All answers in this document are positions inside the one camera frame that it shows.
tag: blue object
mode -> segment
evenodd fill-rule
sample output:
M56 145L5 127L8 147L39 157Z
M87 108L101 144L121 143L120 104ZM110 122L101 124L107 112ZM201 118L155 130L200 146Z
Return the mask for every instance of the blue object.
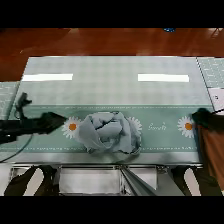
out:
M166 32L174 32L176 28L163 28Z

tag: crumpled cloth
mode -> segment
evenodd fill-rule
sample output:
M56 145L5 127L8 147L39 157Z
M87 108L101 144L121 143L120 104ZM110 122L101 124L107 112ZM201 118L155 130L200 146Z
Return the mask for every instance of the crumpled cloth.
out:
M120 112L98 112L86 116L77 128L76 140L90 150L140 152L141 136Z

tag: reddish-brown wooden surface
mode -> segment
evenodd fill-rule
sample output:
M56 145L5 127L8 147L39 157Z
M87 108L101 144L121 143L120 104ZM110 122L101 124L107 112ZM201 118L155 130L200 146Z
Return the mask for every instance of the reddish-brown wooden surface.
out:
M0 33L0 81L20 80L28 57L152 55L224 57L223 29L16 28Z

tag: white daisy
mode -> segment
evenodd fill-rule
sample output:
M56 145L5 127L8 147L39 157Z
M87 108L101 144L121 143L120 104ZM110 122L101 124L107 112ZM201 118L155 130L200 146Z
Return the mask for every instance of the white daisy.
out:
M137 132L141 134L140 131L142 130L142 125L140 121L135 117L128 117L127 119L135 126Z
M69 117L67 121L65 121L62 131L64 131L63 135L66 135L66 138L70 137L75 138L77 133L77 128L80 125L81 120L75 117Z
M179 131L182 131L182 135L185 135L185 137L194 138L193 125L193 120L185 116L179 119L177 127Z

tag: table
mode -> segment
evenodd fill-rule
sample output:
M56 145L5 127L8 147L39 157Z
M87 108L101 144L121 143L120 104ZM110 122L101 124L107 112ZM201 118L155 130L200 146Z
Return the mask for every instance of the table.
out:
M37 74L50 74L50 79L72 76L72 80L25 81ZM138 74L188 76L189 82L139 82ZM138 119L142 150L138 156L88 154L59 128L50 135L35 135L23 153L9 160L16 163L197 164L200 155L192 131L178 129L192 122L190 114L198 108L213 110L195 57L31 57L15 102L22 92L33 101L24 110L28 117L52 111L83 120L93 112L120 111ZM14 110L10 119L14 119ZM28 137L1 145L4 158L20 149Z

